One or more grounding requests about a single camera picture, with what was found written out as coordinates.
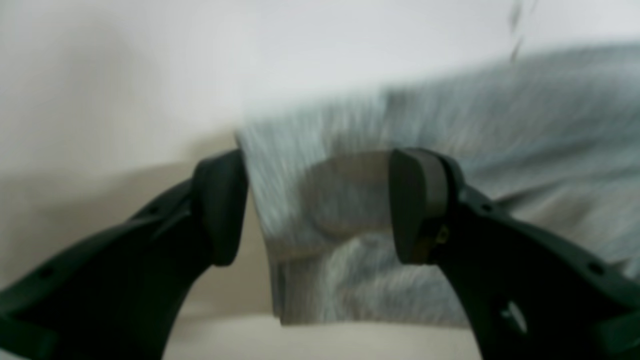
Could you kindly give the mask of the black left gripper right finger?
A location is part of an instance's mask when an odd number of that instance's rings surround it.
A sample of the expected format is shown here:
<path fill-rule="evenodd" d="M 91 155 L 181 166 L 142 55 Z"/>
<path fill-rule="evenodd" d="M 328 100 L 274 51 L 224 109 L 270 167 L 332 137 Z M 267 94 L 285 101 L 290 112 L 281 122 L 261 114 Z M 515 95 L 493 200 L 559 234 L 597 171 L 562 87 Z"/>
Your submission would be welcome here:
<path fill-rule="evenodd" d="M 513 219 L 466 183 L 454 159 L 393 150 L 388 195 L 398 259 L 444 273 L 483 359 L 639 358 L 639 285 Z"/>

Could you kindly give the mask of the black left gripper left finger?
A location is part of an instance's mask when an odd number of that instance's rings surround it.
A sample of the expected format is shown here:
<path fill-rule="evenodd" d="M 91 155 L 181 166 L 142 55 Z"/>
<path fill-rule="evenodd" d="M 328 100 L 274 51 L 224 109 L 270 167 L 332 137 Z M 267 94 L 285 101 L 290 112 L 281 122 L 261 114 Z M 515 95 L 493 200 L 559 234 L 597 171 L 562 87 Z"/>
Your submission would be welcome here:
<path fill-rule="evenodd" d="M 194 282 L 236 259 L 248 191 L 242 151 L 203 159 L 127 221 L 4 289 L 1 349 L 30 360 L 160 360 Z"/>

